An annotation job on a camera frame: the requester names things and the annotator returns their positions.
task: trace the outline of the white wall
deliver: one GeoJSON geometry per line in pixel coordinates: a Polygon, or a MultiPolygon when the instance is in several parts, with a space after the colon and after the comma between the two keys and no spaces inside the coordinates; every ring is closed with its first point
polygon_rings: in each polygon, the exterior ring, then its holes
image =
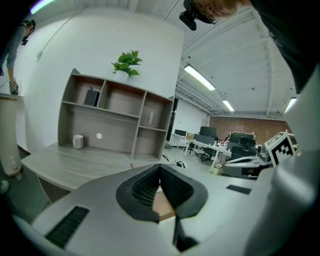
{"type": "MultiPolygon", "coordinates": [[[[179,100],[176,107],[172,133],[177,129],[192,134],[198,134],[200,132],[200,127],[202,126],[202,120],[206,119],[209,121],[209,118],[210,117],[205,112],[199,110],[197,107],[179,100]]],[[[185,146],[186,143],[187,140],[180,139],[179,146],[185,146]]],[[[175,138],[172,138],[171,145],[177,145],[177,140],[175,138]]]]}
{"type": "Polygon", "coordinates": [[[139,50],[140,76],[128,83],[165,97],[175,93],[184,32],[164,21],[118,9],[87,8],[37,24],[25,47],[19,47],[15,76],[24,101],[18,106],[17,143],[35,152],[57,141],[60,102],[73,68],[80,73],[114,78],[122,52],[139,50]]]}

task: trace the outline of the ceiling light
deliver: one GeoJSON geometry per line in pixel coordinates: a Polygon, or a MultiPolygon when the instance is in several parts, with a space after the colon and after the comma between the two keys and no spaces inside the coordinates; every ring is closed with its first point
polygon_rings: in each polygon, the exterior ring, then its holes
{"type": "Polygon", "coordinates": [[[208,82],[207,79],[205,79],[202,74],[200,74],[198,71],[196,71],[192,66],[187,65],[184,67],[184,70],[187,71],[191,76],[193,76],[195,79],[197,79],[199,82],[201,82],[205,87],[207,87],[210,91],[215,90],[214,86],[208,82]]]}
{"type": "Polygon", "coordinates": [[[40,0],[37,2],[30,10],[32,14],[35,14],[37,11],[39,11],[42,7],[46,6],[47,4],[50,4],[54,0],[40,0]]]}
{"type": "Polygon", "coordinates": [[[290,99],[289,105],[286,107],[284,113],[286,113],[295,104],[296,100],[297,100],[297,98],[290,99]]]}
{"type": "Polygon", "coordinates": [[[224,103],[224,105],[226,105],[228,107],[228,109],[231,111],[231,112],[234,112],[234,108],[230,105],[230,103],[227,101],[227,100],[223,100],[222,101],[224,103]]]}

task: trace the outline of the potted plant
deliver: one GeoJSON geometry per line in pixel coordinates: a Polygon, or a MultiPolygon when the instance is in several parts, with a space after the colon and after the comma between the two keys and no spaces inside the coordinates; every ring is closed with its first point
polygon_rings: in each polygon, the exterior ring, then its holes
{"type": "Polygon", "coordinates": [[[114,66],[115,80],[119,82],[125,82],[128,77],[139,75],[138,71],[132,69],[132,65],[140,65],[142,59],[138,58],[138,50],[131,50],[131,52],[122,53],[116,63],[112,63],[114,66]]]}

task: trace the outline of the green leaves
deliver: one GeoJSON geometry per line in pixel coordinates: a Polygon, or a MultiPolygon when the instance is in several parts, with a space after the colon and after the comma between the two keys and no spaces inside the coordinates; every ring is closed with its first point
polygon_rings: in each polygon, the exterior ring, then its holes
{"type": "Polygon", "coordinates": [[[133,51],[132,49],[131,49],[131,53],[132,53],[132,56],[134,57],[134,58],[136,58],[136,57],[138,57],[138,50],[135,50],[135,51],[133,51]]]}
{"type": "Polygon", "coordinates": [[[131,74],[132,76],[138,76],[138,75],[140,75],[140,74],[138,73],[138,71],[136,71],[135,69],[131,69],[130,74],[131,74]]]}
{"type": "Polygon", "coordinates": [[[140,65],[139,62],[142,62],[142,59],[138,58],[138,53],[138,50],[131,50],[131,52],[127,53],[122,52],[121,56],[118,58],[118,61],[111,63],[114,67],[114,71],[116,72],[118,70],[122,70],[127,72],[130,77],[138,76],[138,71],[130,68],[131,65],[140,65]]]}

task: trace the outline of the ceiling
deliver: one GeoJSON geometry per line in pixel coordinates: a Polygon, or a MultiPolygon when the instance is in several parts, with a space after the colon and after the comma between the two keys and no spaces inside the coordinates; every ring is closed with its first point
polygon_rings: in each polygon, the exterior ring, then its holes
{"type": "Polygon", "coordinates": [[[252,7],[243,7],[217,25],[196,21],[196,31],[179,20],[183,0],[56,0],[33,16],[41,22],[83,6],[127,9],[184,30],[175,96],[209,115],[282,119],[290,98],[296,96],[291,72],[252,7]],[[186,73],[186,64],[216,90],[209,91],[186,73]],[[229,101],[234,113],[223,100],[229,101]]]}

